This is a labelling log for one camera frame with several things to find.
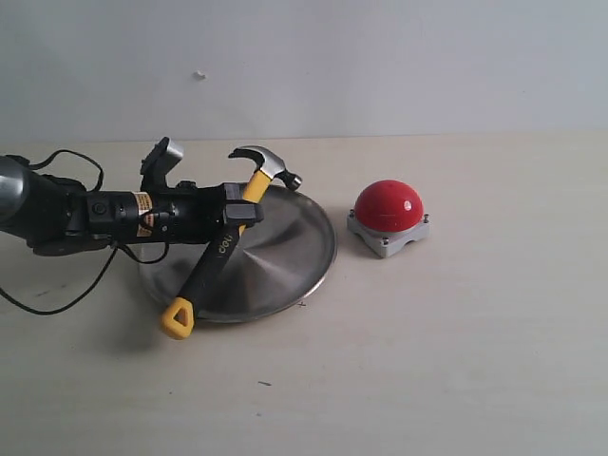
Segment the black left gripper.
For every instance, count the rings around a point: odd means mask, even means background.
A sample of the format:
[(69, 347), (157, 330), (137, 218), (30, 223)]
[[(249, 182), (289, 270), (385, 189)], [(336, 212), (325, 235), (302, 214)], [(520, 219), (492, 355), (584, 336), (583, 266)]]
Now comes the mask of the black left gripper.
[(182, 181), (173, 188), (94, 192), (85, 201), (85, 232), (118, 244), (204, 244), (222, 226), (222, 213), (231, 227), (249, 228), (264, 219), (262, 207), (243, 198), (238, 182), (197, 187)]

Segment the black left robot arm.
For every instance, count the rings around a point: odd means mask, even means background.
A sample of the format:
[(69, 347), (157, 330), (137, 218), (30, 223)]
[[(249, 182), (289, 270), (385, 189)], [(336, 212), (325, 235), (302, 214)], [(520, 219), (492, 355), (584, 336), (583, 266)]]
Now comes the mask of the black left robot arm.
[(68, 256), (111, 245), (205, 244), (219, 233), (227, 203), (242, 200), (237, 183), (170, 187), (167, 159), (142, 162), (134, 192), (91, 190), (74, 179), (38, 174), (23, 157), (1, 159), (1, 230), (42, 257)]

